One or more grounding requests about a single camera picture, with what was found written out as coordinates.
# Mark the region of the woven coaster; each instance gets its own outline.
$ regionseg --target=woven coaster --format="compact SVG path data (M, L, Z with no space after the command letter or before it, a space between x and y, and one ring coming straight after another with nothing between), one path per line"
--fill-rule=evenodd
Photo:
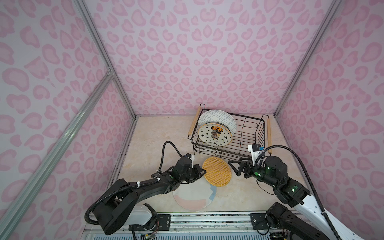
M231 180L231 169L223 159L209 157L203 163L203 169L207 171L205 179L216 187L223 187Z

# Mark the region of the wall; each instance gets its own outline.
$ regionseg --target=wall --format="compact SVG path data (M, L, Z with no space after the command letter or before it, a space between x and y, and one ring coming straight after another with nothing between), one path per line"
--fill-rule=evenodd
M279 116L325 207L384 238L384 4L346 2Z
M10 239L79 239L85 211L105 192L131 121L110 83Z
M71 0L0 3L0 218L106 73Z
M137 114L274 112L331 0L86 1Z

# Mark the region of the dish rack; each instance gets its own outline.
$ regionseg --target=dish rack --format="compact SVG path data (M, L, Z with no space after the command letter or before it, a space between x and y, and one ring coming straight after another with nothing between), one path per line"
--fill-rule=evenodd
M215 147L208 145L199 138L199 127L197 123L201 114L211 109L205 108L205 104L200 104L197 113L188 132L188 139L193 145L194 154L204 153L211 156L227 160L240 160L242 158L251 158L251 153L248 151L249 144L260 144L260 147L265 148L265 121L267 117L268 128L268 146L270 146L270 120L268 115L263 115L262 118L254 118L235 113L230 114L236 121L236 132L232 133L232 141L225 146Z

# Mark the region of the diagonal metal bar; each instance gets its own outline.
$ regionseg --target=diagonal metal bar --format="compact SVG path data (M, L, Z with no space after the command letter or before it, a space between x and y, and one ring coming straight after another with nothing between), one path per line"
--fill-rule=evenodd
M91 14L90 14L90 12L88 10L87 5L85 4L84 0L73 0L73 2L77 6L79 14L83 18L84 23L87 26L88 31L91 34L92 39L95 42L96 47L99 50L100 55L101 55L105 65L107 66L107 68L109 69L111 74L116 75L116 78L114 79L114 81L115 81L115 84L116 84L117 89L119 91L119 94L122 97L123 102L124 102L126 108L129 110L129 113L131 114L132 118L135 119L136 115L135 115L135 112L134 112L134 110L132 108L132 105L129 102L128 95L125 92L125 90L124 90L124 88L123 88L123 86L121 84L121 81L120 81L120 79L118 78L118 76L116 74L115 68L113 67L112 61L111 61L111 59L108 56L108 53L107 53L107 51L106 51L106 49L104 47L104 44L103 44L103 42L101 40L99 32L96 29L96 25L94 24L94 22L92 20L92 16L91 16Z
M8 239L13 233L113 78L114 76L110 73L104 76L18 197L12 202L0 221L0 240Z
M281 98L281 101L279 105L276 108L276 111L274 113L275 116L278 116L283 109L285 103L288 100L288 97L290 96L291 92L293 91L293 88L295 87L296 83L299 82L299 79L301 77L301 74L305 67L307 66L308 62L310 61L311 57L313 56L317 46L320 44L320 41L322 40L324 34L328 30L328 28L331 26L331 23L333 19L336 17L336 14L341 9L341 5L344 0L333 0L331 3L331 6L329 7L327 13L325 14L325 17L323 21L321 22L315 36L313 37L313 40L308 47L307 52L304 55L303 60L301 61L300 65L298 66L295 74L292 77L291 82L289 83L287 89L285 90L283 97Z

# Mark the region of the plate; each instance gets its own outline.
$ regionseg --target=plate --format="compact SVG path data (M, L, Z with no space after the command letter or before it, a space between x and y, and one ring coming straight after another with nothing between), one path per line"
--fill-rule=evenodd
M216 195L217 187L211 185L205 178L190 184L183 184L173 191L173 198L183 208L198 211L208 206Z
M236 121L227 112L221 110L209 110L199 117L197 126L201 127L209 122L216 122L225 126L232 134L236 132Z
M207 123L199 128L199 138L208 145L223 147L232 141L232 134L221 124Z

